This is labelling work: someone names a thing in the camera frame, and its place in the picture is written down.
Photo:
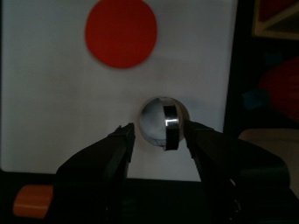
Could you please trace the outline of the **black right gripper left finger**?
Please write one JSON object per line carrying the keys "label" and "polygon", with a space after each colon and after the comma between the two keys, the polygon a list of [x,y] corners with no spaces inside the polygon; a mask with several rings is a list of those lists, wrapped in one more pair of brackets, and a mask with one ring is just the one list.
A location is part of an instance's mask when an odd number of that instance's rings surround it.
{"label": "black right gripper left finger", "polygon": [[52,224],[117,224],[135,139],[135,125],[119,126],[60,166]]}

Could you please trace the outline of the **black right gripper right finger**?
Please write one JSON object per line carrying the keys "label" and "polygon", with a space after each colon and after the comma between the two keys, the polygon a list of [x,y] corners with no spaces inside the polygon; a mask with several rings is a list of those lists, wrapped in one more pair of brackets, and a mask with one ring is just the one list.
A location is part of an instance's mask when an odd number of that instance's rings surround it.
{"label": "black right gripper right finger", "polygon": [[299,224],[299,199],[284,160],[192,121],[183,134],[212,224]]}

